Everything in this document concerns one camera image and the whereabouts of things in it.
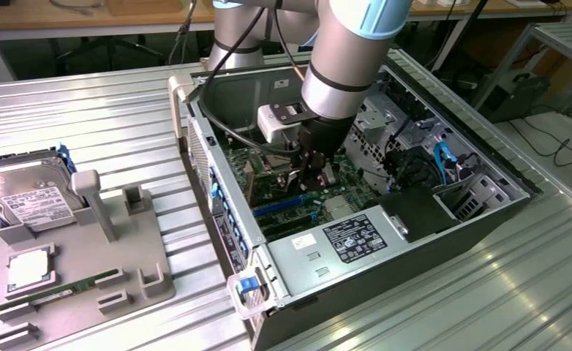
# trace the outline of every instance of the white sticker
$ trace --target white sticker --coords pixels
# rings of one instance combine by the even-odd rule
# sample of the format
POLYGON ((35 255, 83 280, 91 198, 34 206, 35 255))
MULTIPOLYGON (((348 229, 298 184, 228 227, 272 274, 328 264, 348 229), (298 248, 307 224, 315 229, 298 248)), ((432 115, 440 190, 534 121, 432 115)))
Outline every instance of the white sticker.
POLYGON ((274 89, 280 89, 280 88, 286 88, 290 85, 290 80, 284 79, 284 80, 276 80, 274 83, 274 89))
POLYGON ((312 234, 306 234, 304 236, 300 236, 299 238, 294 239, 294 245, 296 250, 300 250, 304 247, 308 247, 315 244, 316 244, 316 240, 312 234))
POLYGON ((22 223, 40 225, 71 217, 71 208, 59 188, 52 186, 0 199, 22 223))

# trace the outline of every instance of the warning label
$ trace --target warning label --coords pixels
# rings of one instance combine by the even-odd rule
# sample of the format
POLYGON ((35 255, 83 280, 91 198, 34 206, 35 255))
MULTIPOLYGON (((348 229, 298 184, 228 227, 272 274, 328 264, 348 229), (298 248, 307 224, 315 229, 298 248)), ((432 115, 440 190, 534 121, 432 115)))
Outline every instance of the warning label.
POLYGON ((340 260, 351 263, 387 247, 366 214, 323 228, 340 260))
POLYGON ((71 217, 71 208, 59 188, 52 186, 0 199, 22 223, 34 226, 71 217))

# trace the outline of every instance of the gray parts tray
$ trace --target gray parts tray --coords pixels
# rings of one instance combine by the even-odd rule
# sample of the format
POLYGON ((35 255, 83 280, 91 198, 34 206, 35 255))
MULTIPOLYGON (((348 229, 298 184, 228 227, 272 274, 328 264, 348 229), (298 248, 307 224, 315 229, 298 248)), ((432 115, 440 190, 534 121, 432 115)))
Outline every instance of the gray parts tray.
POLYGON ((131 202, 136 194, 143 197, 140 211, 128 208, 126 192, 104 200, 115 226, 112 242, 90 208, 76 223, 26 241, 10 246, 0 239, 0 350, 27 351, 174 297, 151 196, 130 193, 131 202), (12 287, 10 292, 10 261, 36 250, 48 254, 46 284, 12 287))

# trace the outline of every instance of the aluminum profile table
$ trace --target aluminum profile table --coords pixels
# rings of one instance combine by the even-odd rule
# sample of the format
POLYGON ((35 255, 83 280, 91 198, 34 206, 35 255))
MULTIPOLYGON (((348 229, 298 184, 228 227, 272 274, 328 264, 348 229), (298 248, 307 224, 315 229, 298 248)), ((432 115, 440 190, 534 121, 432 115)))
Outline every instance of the aluminum profile table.
MULTIPOLYGON (((440 102, 544 190, 479 245, 276 350, 572 349, 572 191, 402 51, 390 53, 440 102)), ((166 82, 139 69, 0 84, 0 153, 62 139, 104 196, 155 195, 176 297, 39 350, 248 350, 175 151, 166 82)))
POLYGON ((515 60, 523 52, 531 39, 540 40, 547 46, 558 50, 572 60, 572 22, 571 23, 535 23, 528 25, 519 39, 516 40, 508 55, 503 59, 488 83, 479 87, 474 106, 479 109, 486 102, 494 87, 503 74, 510 71, 515 60))

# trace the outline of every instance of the metal rack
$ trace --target metal rack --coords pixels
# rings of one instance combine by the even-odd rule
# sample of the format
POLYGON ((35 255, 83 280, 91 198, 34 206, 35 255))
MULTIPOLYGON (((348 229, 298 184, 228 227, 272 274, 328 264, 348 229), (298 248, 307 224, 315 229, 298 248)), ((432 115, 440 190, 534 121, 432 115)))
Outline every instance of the metal rack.
POLYGON ((531 39, 540 40, 544 45, 558 50, 566 57, 572 60, 572 23, 534 23, 528 25, 519 40, 516 40, 508 55, 494 72, 492 79, 486 85, 479 87, 478 94, 472 100, 472 106, 479 109, 487 101, 488 96, 498 85, 502 76, 514 65, 527 43, 531 39))

